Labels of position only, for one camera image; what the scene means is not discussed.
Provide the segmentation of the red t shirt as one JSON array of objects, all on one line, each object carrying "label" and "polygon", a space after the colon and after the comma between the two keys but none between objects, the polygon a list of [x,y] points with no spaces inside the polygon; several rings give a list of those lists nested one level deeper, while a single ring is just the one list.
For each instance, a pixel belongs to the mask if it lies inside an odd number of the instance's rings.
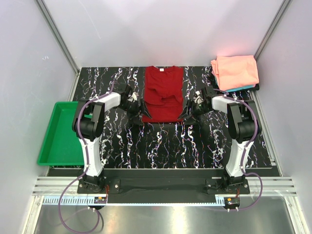
[{"label": "red t shirt", "polygon": [[145,69],[144,101],[151,118],[143,116],[144,123],[181,122],[183,110],[183,68],[172,66]]}]

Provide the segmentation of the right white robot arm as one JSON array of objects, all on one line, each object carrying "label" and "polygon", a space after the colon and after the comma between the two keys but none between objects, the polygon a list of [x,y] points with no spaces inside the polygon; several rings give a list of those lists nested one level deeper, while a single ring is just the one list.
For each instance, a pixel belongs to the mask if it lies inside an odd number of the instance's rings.
[{"label": "right white robot arm", "polygon": [[229,97],[229,93],[212,86],[202,88],[188,99],[179,119],[185,125],[196,125],[203,114],[219,111],[227,115],[228,132],[232,138],[229,161],[223,170],[221,179],[214,184],[207,184],[207,192],[234,194],[244,187],[246,176],[247,154],[258,134],[261,133],[261,123],[253,100],[242,101]]}]

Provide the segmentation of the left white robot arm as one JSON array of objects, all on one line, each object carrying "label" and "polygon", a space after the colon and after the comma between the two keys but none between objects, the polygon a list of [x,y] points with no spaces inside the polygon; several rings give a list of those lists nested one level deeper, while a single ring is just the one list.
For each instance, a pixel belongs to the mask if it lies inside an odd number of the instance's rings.
[{"label": "left white robot arm", "polygon": [[99,140],[104,131],[105,113],[116,108],[125,111],[128,121],[134,125],[143,125],[141,116],[152,117],[145,101],[128,84],[121,88],[112,85],[99,97],[80,99],[74,114],[72,130],[79,139],[84,160],[83,173],[78,176],[79,188],[90,193],[109,189],[100,159]]}]

